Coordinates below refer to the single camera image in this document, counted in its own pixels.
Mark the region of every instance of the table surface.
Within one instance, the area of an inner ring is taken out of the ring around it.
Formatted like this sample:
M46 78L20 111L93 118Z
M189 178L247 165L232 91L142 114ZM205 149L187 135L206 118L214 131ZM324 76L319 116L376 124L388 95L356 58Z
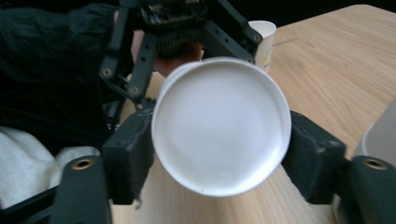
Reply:
M357 5L280 27L269 74L290 109L343 141L350 158L396 98L396 14ZM148 95L162 83L153 76ZM122 116L131 113L127 104ZM180 186L156 158L142 199L138 210L112 205L114 223L336 223L329 205L304 201L281 166L245 194L211 198Z

